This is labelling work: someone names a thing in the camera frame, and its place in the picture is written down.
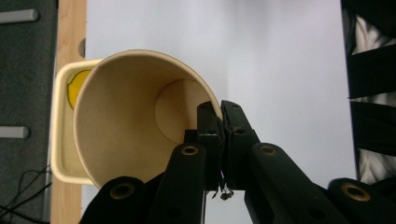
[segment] wooden board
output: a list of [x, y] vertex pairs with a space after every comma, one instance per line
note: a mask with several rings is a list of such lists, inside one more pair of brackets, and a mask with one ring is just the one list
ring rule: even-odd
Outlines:
[[[60, 0], [56, 71], [68, 63], [83, 61], [78, 54], [85, 38], [86, 0]], [[67, 184], [52, 178], [50, 223], [79, 223], [81, 219], [81, 185]]]

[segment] wire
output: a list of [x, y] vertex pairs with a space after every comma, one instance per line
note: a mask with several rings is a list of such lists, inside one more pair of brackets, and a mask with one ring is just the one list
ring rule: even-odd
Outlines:
[[34, 223], [39, 223], [39, 224], [50, 224], [49, 222], [42, 221], [42, 220], [38, 220], [38, 219], [35, 219], [35, 218], [33, 218], [33, 217], [28, 217], [28, 216], [26, 216], [26, 215], [24, 215], [24, 214], [22, 214], [22, 213], [13, 211], [13, 210], [11, 210], [11, 209], [9, 209], [9, 208], [3, 206], [3, 205], [0, 205], [0, 208], [3, 209], [3, 210], [6, 210], [8, 213], [12, 213], [12, 214], [14, 214], [15, 216], [21, 217], [21, 218], [23, 218], [23, 219], [26, 219], [26, 220], [31, 221], [31, 222], [34, 222]]
[[[20, 182], [18, 185], [18, 193], [17, 195], [7, 204], [7, 207], [9, 208], [10, 206], [13, 206], [13, 204], [18, 200], [18, 198], [27, 190], [29, 189], [30, 186], [32, 186], [35, 181], [39, 178], [39, 176], [41, 174], [50, 174], [50, 171], [46, 171], [50, 166], [47, 165], [45, 166], [43, 169], [41, 169], [41, 171], [37, 171], [37, 170], [28, 170], [22, 173], [21, 177], [20, 177]], [[30, 181], [30, 183], [23, 189], [21, 190], [21, 185], [22, 185], [22, 181], [25, 175], [27, 175], [30, 172], [36, 172], [37, 175]]]
[[[44, 191], [45, 189], [47, 189], [47, 188], [51, 185], [51, 183], [49, 183], [48, 185], [46, 185], [44, 188], [42, 188], [41, 190], [39, 190], [37, 193], [35, 193], [35, 194], [32, 195], [31, 197], [29, 197], [28, 199], [22, 201], [21, 203], [18, 203], [18, 204], [16, 204], [16, 205], [14, 205], [14, 203], [18, 200], [18, 198], [19, 198], [27, 189], [29, 189], [29, 188], [35, 183], [35, 181], [40, 177], [40, 175], [42, 175], [42, 174], [51, 174], [51, 172], [48, 171], [49, 167], [50, 167], [50, 166], [47, 165], [47, 166], [45, 166], [45, 167], [44, 167], [42, 170], [40, 170], [40, 171], [37, 171], [37, 170], [28, 170], [28, 171], [25, 171], [25, 172], [22, 173], [22, 175], [21, 175], [21, 177], [20, 177], [20, 182], [19, 182], [19, 185], [18, 185], [18, 193], [17, 193], [17, 195], [16, 195], [6, 206], [0, 205], [0, 209], [1, 209], [1, 210], [0, 210], [0, 218], [6, 216], [7, 214], [10, 214], [9, 221], [8, 221], [8, 223], [10, 223], [11, 220], [12, 220], [13, 215], [16, 215], [16, 216], [19, 216], [19, 217], [23, 217], [23, 216], [28, 217], [28, 216], [26, 216], [26, 215], [24, 215], [24, 214], [21, 214], [21, 213], [18, 213], [18, 212], [16, 212], [16, 211], [14, 211], [14, 210], [15, 210], [16, 208], [18, 208], [18, 207], [24, 205], [25, 203], [28, 203], [28, 202], [30, 202], [31, 200], [33, 200], [33, 198], [37, 197], [42, 191]], [[27, 186], [26, 186], [25, 188], [22, 188], [22, 181], [23, 181], [25, 175], [27, 175], [28, 173], [31, 173], [31, 172], [35, 172], [35, 173], [36, 173], [36, 176], [27, 184]]]

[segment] white surface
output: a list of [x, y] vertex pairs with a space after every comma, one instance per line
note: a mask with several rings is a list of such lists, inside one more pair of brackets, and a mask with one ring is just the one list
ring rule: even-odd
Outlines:
[[99, 192], [99, 189], [93, 185], [83, 185], [81, 192], [81, 214], [83, 215], [92, 199]]
[[[356, 178], [339, 1], [89, 0], [87, 24], [87, 59], [170, 54], [313, 182]], [[218, 209], [223, 223], [241, 216]]]

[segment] yellow printed design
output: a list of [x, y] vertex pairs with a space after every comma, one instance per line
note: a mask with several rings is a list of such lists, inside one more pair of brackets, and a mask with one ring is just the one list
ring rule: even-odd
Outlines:
[[79, 89], [81, 89], [85, 78], [91, 71], [82, 71], [73, 77], [73, 80], [67, 85], [67, 100], [74, 109], [78, 97]]

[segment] beige paper cup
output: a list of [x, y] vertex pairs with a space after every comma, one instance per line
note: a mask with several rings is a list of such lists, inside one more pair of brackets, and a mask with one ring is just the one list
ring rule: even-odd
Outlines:
[[196, 107], [219, 103], [204, 80], [186, 64], [151, 50], [127, 50], [102, 60], [78, 94], [73, 120], [78, 156], [101, 188], [122, 175], [143, 182], [163, 172], [196, 129]]

